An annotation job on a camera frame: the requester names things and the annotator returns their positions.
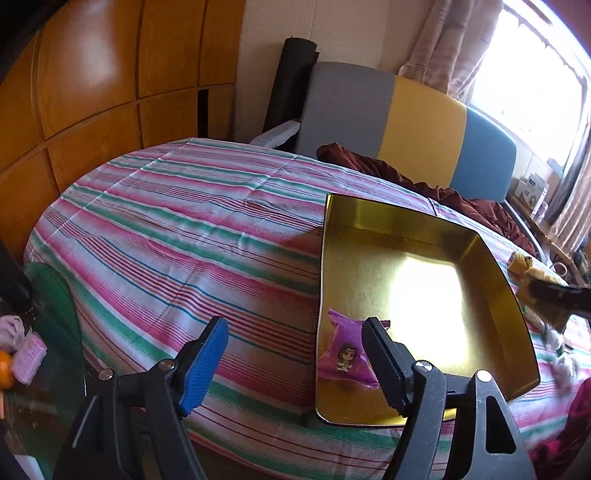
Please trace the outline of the yellow sponge block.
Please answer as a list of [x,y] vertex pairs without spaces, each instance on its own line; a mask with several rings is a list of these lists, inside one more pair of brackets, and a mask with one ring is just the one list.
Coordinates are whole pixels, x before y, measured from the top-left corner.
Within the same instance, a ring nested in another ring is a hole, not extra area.
[[546,271],[543,268],[539,268],[537,266],[533,266],[529,268],[525,275],[532,278],[532,279],[539,279],[548,283],[567,286],[567,282],[558,276],[555,272]]

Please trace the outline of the purple cartoon snack packet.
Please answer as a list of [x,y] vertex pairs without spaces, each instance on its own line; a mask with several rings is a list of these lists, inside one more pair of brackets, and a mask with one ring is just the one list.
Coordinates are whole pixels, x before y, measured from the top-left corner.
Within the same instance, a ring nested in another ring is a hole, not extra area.
[[365,388],[377,389],[379,381],[363,348],[363,321],[353,320],[332,309],[328,316],[334,334],[328,349],[318,358],[318,377],[352,381]]

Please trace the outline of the white plastic bag ball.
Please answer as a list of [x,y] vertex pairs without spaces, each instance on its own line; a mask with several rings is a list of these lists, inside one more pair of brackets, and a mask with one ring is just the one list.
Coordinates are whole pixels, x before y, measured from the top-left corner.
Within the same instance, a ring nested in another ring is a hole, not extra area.
[[579,364],[566,348],[564,336],[554,329],[546,332],[545,344],[556,354],[551,371],[558,387],[570,386],[578,377]]

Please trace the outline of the yellow knitted sock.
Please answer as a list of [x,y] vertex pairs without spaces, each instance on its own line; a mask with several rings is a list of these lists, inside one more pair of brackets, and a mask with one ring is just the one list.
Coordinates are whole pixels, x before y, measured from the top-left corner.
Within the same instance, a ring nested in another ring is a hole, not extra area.
[[533,266],[534,262],[531,256],[525,255],[521,251],[514,251],[509,258],[507,269],[512,275],[523,277]]

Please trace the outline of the white product box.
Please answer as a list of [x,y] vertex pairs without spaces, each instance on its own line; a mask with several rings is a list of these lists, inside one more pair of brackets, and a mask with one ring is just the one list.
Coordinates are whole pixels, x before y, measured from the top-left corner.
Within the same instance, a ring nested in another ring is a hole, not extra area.
[[522,178],[518,181],[514,195],[534,214],[544,201],[548,188],[548,182],[533,173],[527,179]]

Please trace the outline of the striped bed sheet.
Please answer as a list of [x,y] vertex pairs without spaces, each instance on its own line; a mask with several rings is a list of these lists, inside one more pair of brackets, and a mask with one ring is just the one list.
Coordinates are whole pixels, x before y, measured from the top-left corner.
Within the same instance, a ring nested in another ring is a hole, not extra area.
[[91,362],[141,371],[212,316],[230,338],[191,437],[281,478],[378,479],[398,430],[308,428],[325,198],[359,196],[468,225],[382,179],[294,154],[190,138],[77,180],[31,232],[27,262],[68,282]]

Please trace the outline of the green glass side table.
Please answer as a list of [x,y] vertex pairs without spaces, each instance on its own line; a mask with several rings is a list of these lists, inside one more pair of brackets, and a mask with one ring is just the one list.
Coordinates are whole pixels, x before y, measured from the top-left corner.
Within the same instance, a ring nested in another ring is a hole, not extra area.
[[66,280],[43,263],[24,271],[33,287],[33,331],[47,353],[25,389],[25,445],[42,468],[51,471],[85,397],[85,360],[77,310]]

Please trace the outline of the pink hair roller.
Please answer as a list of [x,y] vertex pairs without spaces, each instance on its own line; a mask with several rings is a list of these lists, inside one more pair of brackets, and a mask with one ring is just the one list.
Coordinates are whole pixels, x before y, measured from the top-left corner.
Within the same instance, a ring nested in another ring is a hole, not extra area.
[[30,331],[13,355],[11,370],[15,379],[23,385],[30,385],[46,355],[45,342],[38,333]]

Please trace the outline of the orange tangerine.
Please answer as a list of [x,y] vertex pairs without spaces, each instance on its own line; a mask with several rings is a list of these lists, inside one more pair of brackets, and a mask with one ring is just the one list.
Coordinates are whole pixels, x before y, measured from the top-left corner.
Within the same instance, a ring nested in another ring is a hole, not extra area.
[[0,390],[10,390],[14,383],[15,377],[12,372],[12,360],[11,354],[0,351]]

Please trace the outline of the maroon blanket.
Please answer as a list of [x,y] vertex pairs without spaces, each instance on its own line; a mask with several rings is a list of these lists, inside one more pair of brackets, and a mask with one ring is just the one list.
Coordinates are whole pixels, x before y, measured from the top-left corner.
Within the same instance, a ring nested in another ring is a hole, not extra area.
[[452,188],[431,187],[426,182],[414,183],[385,161],[356,154],[338,143],[322,145],[317,150],[317,158],[325,163],[386,180],[435,200],[502,235],[528,254],[540,258],[532,241],[526,237],[507,210],[496,201],[468,200]]

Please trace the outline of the grey yellow blue headboard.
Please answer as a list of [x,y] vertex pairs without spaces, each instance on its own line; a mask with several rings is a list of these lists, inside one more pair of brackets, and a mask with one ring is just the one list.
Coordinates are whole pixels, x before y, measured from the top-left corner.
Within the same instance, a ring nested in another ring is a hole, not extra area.
[[365,66],[320,62],[311,69],[301,118],[253,139],[317,157],[322,145],[380,159],[413,182],[448,187],[463,197],[504,202],[516,162],[507,133],[431,87]]

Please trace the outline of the black rolled mat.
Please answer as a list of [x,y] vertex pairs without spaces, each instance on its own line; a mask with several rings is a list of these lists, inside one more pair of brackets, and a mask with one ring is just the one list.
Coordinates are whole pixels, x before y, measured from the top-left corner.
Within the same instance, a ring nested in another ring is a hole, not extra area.
[[315,42],[300,37],[284,40],[263,131],[301,118],[311,80],[311,69],[320,56],[317,48]]

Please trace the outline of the pink patterned curtain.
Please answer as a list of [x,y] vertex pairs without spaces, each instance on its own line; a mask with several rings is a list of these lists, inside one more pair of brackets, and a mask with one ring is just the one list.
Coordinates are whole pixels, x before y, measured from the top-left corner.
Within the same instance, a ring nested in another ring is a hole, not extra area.
[[491,44],[503,8],[501,0],[436,1],[399,75],[463,99]]

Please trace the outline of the wooden wardrobe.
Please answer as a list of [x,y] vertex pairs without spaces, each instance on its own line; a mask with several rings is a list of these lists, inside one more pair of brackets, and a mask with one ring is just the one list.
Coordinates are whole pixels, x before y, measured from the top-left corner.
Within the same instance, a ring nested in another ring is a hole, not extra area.
[[5,1],[1,33],[45,13],[1,73],[1,242],[20,259],[44,210],[120,155],[228,140],[242,1]]

